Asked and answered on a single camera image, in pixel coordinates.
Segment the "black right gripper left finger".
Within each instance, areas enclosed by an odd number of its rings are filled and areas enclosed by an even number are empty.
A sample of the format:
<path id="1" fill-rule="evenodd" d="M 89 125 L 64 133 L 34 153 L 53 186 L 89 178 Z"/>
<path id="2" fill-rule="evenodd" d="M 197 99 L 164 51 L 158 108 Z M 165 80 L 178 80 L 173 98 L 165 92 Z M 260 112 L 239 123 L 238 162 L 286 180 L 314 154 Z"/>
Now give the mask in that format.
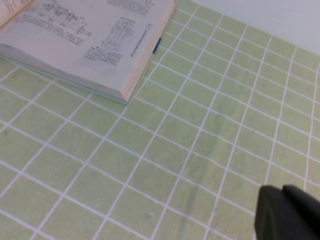
<path id="1" fill-rule="evenodd" d="M 261 186 L 254 219 L 258 240 L 307 240 L 312 230 L 282 190 Z"/>

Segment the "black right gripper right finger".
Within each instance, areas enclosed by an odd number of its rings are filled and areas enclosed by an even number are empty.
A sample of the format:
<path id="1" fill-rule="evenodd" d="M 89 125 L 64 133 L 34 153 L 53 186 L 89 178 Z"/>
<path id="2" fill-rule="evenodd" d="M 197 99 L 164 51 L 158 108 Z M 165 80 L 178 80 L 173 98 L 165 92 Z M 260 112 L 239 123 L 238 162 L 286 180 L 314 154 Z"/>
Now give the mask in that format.
<path id="1" fill-rule="evenodd" d="M 312 232 L 320 239 L 320 201 L 294 185 L 284 185 L 283 193 Z"/>

